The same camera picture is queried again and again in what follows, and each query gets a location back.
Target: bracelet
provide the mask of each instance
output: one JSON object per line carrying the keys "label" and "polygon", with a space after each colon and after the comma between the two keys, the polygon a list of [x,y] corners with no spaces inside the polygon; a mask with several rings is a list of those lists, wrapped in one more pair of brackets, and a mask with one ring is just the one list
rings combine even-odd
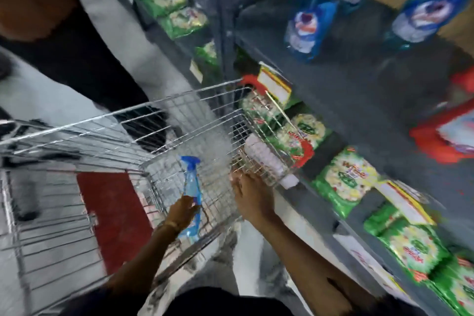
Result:
{"label": "bracelet", "polygon": [[174,221],[169,221],[169,220],[166,220],[163,225],[168,225],[168,226],[171,226],[175,231],[176,233],[180,233],[181,232],[181,228],[178,226],[177,223],[175,223]]}

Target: person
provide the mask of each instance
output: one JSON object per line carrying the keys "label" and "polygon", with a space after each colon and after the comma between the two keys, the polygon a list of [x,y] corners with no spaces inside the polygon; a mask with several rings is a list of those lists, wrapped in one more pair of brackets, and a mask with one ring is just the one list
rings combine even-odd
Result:
{"label": "person", "polygon": [[[258,175],[236,172],[231,179],[242,217],[273,247],[314,315],[414,315],[411,306],[391,296],[375,299],[288,229],[274,211],[272,190]],[[166,248],[197,211],[193,198],[182,196],[132,261],[102,287],[73,299],[60,315],[136,315],[150,292]],[[280,288],[267,297],[239,296],[231,262],[235,243],[236,234],[231,231],[216,255],[181,286],[165,316],[309,315],[289,288]],[[275,279],[267,281],[270,287],[279,284]]]}
{"label": "person", "polygon": [[[79,0],[0,0],[0,47],[111,112],[149,101]],[[144,105],[114,116],[143,150],[165,144],[162,110]]]}

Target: floor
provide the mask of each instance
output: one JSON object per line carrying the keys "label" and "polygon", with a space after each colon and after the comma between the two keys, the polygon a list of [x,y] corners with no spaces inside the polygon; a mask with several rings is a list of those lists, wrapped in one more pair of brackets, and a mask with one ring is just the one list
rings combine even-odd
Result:
{"label": "floor", "polygon": [[[139,25],[116,0],[81,1],[113,54],[133,75],[151,100],[191,89],[185,78],[157,46],[146,40]],[[14,118],[23,120],[41,118],[51,125],[63,125],[103,113],[87,98],[67,86],[48,79],[15,56],[12,57],[15,59],[15,70],[10,78],[0,83],[0,106]],[[276,209],[297,235],[350,275],[349,270],[325,247],[318,233],[280,195],[276,197]],[[0,235],[5,232],[6,230],[0,226]],[[4,241],[0,237],[0,248],[4,246]],[[263,243],[262,236],[251,224],[244,222],[234,254],[234,272],[242,295],[257,294],[256,282]],[[203,251],[204,258],[215,252],[216,248],[216,242],[208,246]],[[198,264],[202,264],[202,258],[203,256],[200,256]],[[21,315],[23,308],[20,285],[15,280],[17,266],[13,251],[1,251],[0,259],[2,260],[0,279],[11,280],[1,283],[0,286],[0,294],[8,295],[2,297],[0,301],[0,314]],[[274,258],[265,260],[269,264],[275,261]],[[172,297],[173,291],[189,277],[190,274],[185,270],[175,274],[167,297]],[[144,308],[142,312],[143,314],[154,312],[159,315],[163,312],[164,304],[165,302],[153,311]]]}

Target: leg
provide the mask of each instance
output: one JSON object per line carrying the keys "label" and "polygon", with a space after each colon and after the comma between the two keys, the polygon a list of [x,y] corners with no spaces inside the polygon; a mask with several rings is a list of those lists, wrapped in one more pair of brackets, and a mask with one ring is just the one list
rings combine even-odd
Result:
{"label": "leg", "polygon": [[232,254],[236,245],[237,233],[232,228],[225,237],[217,254],[207,261],[196,275],[181,286],[177,295],[200,287],[216,287],[233,295],[238,295],[237,281],[232,269]]}
{"label": "leg", "polygon": [[294,316],[310,316],[311,314],[287,282],[285,266],[270,244],[264,240],[260,259],[260,277],[257,284],[258,294],[281,301]]}
{"label": "leg", "polygon": [[[82,7],[76,8],[44,39],[19,42],[0,37],[0,46],[50,79],[68,85],[112,112],[148,102]],[[166,131],[162,129],[166,127],[166,114],[161,110],[143,106],[115,116],[134,140],[140,138],[137,143],[144,150],[155,151],[165,144]]]}

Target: price tag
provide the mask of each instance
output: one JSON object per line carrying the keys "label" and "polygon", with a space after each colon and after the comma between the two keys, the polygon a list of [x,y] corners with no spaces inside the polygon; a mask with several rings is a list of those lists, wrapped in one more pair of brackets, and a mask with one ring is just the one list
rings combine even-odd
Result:
{"label": "price tag", "polygon": [[413,225],[436,225],[435,221],[424,210],[423,206],[410,194],[401,189],[394,181],[385,180],[375,185]]}
{"label": "price tag", "polygon": [[264,85],[268,92],[284,107],[288,102],[292,89],[283,81],[282,76],[272,67],[260,62],[260,73],[257,81]]}
{"label": "price tag", "polygon": [[198,68],[198,65],[193,59],[191,59],[191,65],[189,66],[189,70],[191,73],[193,73],[196,79],[198,79],[199,83],[202,84],[202,79],[204,78],[204,75],[201,73]]}

